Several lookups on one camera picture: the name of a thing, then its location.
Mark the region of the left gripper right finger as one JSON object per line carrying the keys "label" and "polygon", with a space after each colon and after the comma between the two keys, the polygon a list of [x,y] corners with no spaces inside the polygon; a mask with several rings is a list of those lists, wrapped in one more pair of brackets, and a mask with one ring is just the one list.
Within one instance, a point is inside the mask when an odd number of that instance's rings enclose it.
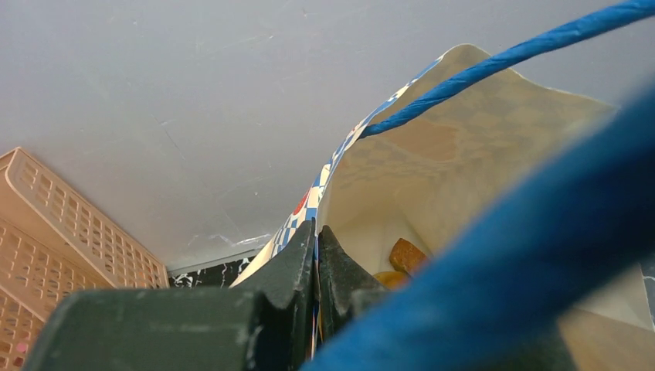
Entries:
{"label": "left gripper right finger", "polygon": [[[321,344],[335,336],[388,295],[389,289],[356,263],[329,226],[317,237],[317,276],[320,286]],[[576,370],[574,359],[558,330],[520,345],[505,359],[477,370]]]}

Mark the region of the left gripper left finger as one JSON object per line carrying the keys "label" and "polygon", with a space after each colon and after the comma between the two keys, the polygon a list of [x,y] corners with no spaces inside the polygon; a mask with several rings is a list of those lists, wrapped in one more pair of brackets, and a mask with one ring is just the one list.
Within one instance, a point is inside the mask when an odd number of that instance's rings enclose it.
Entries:
{"label": "left gripper left finger", "polygon": [[233,288],[78,291],[26,370],[297,370],[311,349],[315,222]]}

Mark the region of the checkered paper bag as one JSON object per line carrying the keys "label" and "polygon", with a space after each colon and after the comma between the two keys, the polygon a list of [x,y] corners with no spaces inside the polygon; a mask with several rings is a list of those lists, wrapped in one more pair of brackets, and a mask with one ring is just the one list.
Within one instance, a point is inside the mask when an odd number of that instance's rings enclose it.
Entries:
{"label": "checkered paper bag", "polygon": [[514,65],[648,19],[624,1],[491,56],[461,44],[361,121],[236,280],[283,278],[314,224],[366,275],[400,237],[429,259],[305,370],[470,370],[511,358],[654,248],[654,84],[626,106]]}

